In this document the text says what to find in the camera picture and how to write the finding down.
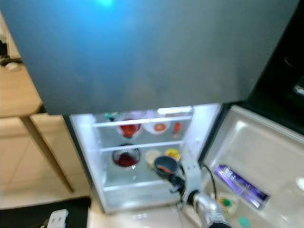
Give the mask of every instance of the black cable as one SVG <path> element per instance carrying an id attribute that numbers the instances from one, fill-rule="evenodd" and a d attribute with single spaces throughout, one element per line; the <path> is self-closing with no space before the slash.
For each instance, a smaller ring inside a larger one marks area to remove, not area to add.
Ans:
<path id="1" fill-rule="evenodd" d="M 212 185 L 213 185 L 214 199 L 216 200 L 218 198 L 218 195 L 217 195 L 217 188 L 215 186 L 215 181 L 214 181 L 213 174 L 212 174 L 211 170 L 209 169 L 209 167 L 207 165 L 203 164 L 203 167 L 205 167 L 206 170 L 208 171 L 208 173 L 210 174 L 211 182 L 212 182 Z"/>

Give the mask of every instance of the gray refrigerator door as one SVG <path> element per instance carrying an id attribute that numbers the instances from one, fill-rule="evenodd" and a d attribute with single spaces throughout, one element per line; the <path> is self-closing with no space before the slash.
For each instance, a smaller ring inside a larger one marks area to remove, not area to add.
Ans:
<path id="1" fill-rule="evenodd" d="M 249 95 L 298 0 L 1 0 L 50 114 Z"/>

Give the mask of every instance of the teal cap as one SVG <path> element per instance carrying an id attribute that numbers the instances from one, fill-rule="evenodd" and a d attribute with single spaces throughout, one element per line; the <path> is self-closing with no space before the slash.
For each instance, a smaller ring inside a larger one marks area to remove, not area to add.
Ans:
<path id="1" fill-rule="evenodd" d="M 250 222 L 246 217 L 240 217 L 238 220 L 241 227 L 249 228 Z"/>

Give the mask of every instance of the bowl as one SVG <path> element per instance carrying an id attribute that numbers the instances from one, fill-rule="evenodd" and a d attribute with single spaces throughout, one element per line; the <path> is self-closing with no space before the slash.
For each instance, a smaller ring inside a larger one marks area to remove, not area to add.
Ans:
<path id="1" fill-rule="evenodd" d="M 117 127 L 117 132 L 128 139 L 135 138 L 141 132 L 142 125 L 141 124 L 129 124 L 129 125 L 119 125 Z"/>
<path id="2" fill-rule="evenodd" d="M 122 144 L 120 146 L 128 146 L 131 144 Z M 113 162 L 120 167 L 129 167 L 136 165 L 140 160 L 141 153 L 139 149 L 122 149 L 114 151 L 112 154 Z"/>
<path id="3" fill-rule="evenodd" d="M 154 161 L 154 170 L 162 178 L 169 179 L 171 175 L 177 172 L 177 169 L 178 163 L 172 157 L 161 156 Z"/>
<path id="4" fill-rule="evenodd" d="M 156 149 L 151 149 L 146 153 L 146 162 L 150 169 L 154 168 L 154 161 L 156 158 L 158 158 L 161 155 L 161 152 Z"/>
<path id="5" fill-rule="evenodd" d="M 179 150 L 175 148 L 166 149 L 165 155 L 174 158 L 176 161 L 179 161 L 181 158 Z"/>
<path id="6" fill-rule="evenodd" d="M 163 117 L 162 115 L 159 115 L 157 111 L 149 110 L 147 111 L 146 115 L 144 116 L 144 119 L 154 119 L 154 118 L 160 118 Z M 170 122 L 148 122 L 143 124 L 143 128 L 154 135 L 160 135 L 163 134 L 168 128 L 170 127 Z"/>

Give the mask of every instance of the green item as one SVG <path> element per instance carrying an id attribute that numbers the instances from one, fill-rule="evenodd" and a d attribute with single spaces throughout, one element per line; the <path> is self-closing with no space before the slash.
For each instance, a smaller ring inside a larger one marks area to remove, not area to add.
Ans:
<path id="1" fill-rule="evenodd" d="M 246 217 L 240 217 L 238 220 L 241 227 L 249 228 L 250 222 Z"/>
<path id="2" fill-rule="evenodd" d="M 231 206 L 231 202 L 228 199 L 224 199 L 223 204 L 224 204 L 225 207 L 230 207 Z"/>
<path id="3" fill-rule="evenodd" d="M 118 116 L 119 116 L 119 112 L 104 114 L 104 117 L 107 118 L 109 121 L 114 121 Z"/>

